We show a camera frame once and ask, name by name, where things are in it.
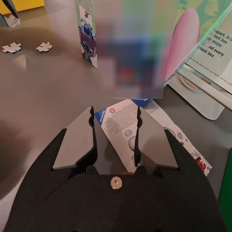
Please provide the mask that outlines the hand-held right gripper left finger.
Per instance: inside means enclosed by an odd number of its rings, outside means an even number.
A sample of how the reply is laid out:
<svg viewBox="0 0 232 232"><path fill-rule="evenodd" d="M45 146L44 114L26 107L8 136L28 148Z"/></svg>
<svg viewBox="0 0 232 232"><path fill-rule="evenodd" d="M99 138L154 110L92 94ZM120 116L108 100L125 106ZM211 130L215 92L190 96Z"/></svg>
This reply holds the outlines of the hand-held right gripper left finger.
<svg viewBox="0 0 232 232"><path fill-rule="evenodd" d="M53 165L54 170L86 170L97 160L94 108L89 106L67 128Z"/></svg>

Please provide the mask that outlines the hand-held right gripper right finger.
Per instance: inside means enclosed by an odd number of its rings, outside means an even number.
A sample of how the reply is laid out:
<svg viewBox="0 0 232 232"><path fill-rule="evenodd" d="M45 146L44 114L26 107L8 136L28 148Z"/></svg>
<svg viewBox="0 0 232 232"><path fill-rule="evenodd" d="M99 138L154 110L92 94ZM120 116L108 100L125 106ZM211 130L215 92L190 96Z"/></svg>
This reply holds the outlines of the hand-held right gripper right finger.
<svg viewBox="0 0 232 232"><path fill-rule="evenodd" d="M140 106L138 106L137 120L135 167L143 166L147 173L154 173L159 168L177 170L178 164L164 127Z"/></svg>

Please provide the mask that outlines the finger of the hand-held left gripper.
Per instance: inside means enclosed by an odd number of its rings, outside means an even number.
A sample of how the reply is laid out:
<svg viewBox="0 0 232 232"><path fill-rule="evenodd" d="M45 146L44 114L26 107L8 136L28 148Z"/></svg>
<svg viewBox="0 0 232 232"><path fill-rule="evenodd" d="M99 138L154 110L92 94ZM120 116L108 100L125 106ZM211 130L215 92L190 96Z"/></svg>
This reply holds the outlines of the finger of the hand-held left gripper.
<svg viewBox="0 0 232 232"><path fill-rule="evenodd" d="M19 15L13 1L12 0L2 0L2 1L5 4L5 6L8 8L8 10L10 10L10 12L13 14L13 16L19 19Z"/></svg>
<svg viewBox="0 0 232 232"><path fill-rule="evenodd" d="M0 24L4 27L9 27L8 25L8 18L4 17L2 14L0 14Z"/></svg>

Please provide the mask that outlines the white puzzle piece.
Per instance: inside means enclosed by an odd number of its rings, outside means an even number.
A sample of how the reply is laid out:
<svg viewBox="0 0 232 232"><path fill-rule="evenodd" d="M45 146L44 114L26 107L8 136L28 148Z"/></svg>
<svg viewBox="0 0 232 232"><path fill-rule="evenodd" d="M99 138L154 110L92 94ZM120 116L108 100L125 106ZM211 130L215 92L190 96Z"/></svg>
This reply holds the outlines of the white puzzle piece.
<svg viewBox="0 0 232 232"><path fill-rule="evenodd" d="M8 16L3 16L3 19L4 19L3 20L4 26L11 28L14 28L17 25L19 25L21 21L20 18L16 18L13 14L10 14Z"/></svg>
<svg viewBox="0 0 232 232"><path fill-rule="evenodd" d="M39 51L39 52L47 52L49 51L53 46L50 44L50 42L47 42L47 43L41 43L41 45L39 47L37 47L36 49Z"/></svg>
<svg viewBox="0 0 232 232"><path fill-rule="evenodd" d="M2 46L3 48L3 52L10 52L10 53L15 53L19 50L21 50L21 44L16 44L15 42L13 42L10 45L6 45L6 46Z"/></svg>

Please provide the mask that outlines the cartoon printed puzzle box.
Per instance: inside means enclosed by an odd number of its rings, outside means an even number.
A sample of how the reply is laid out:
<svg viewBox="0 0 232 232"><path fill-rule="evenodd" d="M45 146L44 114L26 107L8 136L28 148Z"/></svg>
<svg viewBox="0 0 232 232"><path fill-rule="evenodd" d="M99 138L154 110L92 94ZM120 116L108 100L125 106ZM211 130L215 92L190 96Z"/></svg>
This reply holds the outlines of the cartoon printed puzzle box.
<svg viewBox="0 0 232 232"><path fill-rule="evenodd" d="M76 0L82 56L102 98L163 98L164 87L231 13L231 0Z"/></svg>

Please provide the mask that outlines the yellow plastic bin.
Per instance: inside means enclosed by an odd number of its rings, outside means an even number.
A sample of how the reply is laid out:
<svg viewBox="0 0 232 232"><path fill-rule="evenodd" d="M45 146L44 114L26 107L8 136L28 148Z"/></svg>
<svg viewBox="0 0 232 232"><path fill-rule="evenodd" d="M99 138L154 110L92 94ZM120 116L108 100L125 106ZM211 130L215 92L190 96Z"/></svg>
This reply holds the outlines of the yellow plastic bin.
<svg viewBox="0 0 232 232"><path fill-rule="evenodd" d="M45 6L43 0L13 0L13 3L18 12ZM0 0L0 13L2 15L11 13L11 11L6 7L2 0Z"/></svg>

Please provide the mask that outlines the white instruction leaflet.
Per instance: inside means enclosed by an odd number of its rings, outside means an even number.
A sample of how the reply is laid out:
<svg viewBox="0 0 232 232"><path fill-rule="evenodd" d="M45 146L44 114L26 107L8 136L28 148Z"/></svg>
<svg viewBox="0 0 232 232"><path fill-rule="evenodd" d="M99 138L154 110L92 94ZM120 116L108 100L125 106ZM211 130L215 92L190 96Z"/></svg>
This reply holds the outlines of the white instruction leaflet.
<svg viewBox="0 0 232 232"><path fill-rule="evenodd" d="M94 114L128 172L134 173L136 170L134 146L138 106L144 107L145 111L164 129L169 130L174 135L200 165L205 176L209 174L212 166L166 112L152 99L126 99Z"/></svg>

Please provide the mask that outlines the white sheet stand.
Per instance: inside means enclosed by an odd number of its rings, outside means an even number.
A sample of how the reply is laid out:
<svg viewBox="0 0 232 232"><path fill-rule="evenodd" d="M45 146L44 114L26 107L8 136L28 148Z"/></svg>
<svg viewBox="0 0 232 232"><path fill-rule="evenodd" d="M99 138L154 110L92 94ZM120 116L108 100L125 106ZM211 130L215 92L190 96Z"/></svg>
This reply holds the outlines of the white sheet stand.
<svg viewBox="0 0 232 232"><path fill-rule="evenodd" d="M224 109L232 112L232 94L187 64L168 85L209 120L216 120Z"/></svg>

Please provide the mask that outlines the green plastic bin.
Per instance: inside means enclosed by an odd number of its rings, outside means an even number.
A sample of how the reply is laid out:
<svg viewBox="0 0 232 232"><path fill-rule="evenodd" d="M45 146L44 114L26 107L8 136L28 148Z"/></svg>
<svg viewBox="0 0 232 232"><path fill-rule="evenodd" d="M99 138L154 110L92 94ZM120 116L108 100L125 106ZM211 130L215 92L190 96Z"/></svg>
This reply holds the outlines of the green plastic bin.
<svg viewBox="0 0 232 232"><path fill-rule="evenodd" d="M219 195L219 206L222 217L229 232L232 231L232 148L229 150L228 159L223 176Z"/></svg>

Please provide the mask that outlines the printed instruction sheet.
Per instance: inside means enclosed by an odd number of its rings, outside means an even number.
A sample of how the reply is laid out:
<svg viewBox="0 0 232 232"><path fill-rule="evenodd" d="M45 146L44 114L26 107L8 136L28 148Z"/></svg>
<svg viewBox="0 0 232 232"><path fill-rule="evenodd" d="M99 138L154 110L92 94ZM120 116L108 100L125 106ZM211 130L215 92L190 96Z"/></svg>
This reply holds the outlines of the printed instruction sheet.
<svg viewBox="0 0 232 232"><path fill-rule="evenodd" d="M232 21L218 27L187 65L232 93Z"/></svg>

